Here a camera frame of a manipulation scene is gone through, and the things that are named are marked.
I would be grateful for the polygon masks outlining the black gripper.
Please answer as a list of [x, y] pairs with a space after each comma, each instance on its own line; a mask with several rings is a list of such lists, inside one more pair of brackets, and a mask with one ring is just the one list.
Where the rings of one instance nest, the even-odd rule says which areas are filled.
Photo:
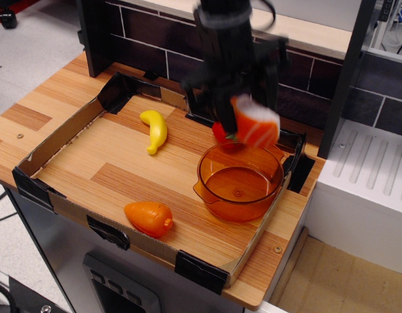
[[215, 113], [226, 132], [236, 132], [231, 97], [248, 92], [259, 104], [277, 111], [279, 72], [288, 66], [286, 37], [253, 40], [251, 25], [219, 27], [195, 21], [203, 63], [181, 83], [192, 113]]

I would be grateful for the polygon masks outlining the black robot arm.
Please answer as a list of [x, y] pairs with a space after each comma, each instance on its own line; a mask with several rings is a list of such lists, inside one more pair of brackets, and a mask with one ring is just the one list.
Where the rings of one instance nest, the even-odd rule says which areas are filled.
[[203, 63], [182, 82], [190, 114], [237, 131], [233, 96], [249, 93], [276, 109], [279, 73], [289, 65], [285, 37], [253, 40], [250, 1], [201, 1], [194, 10]]

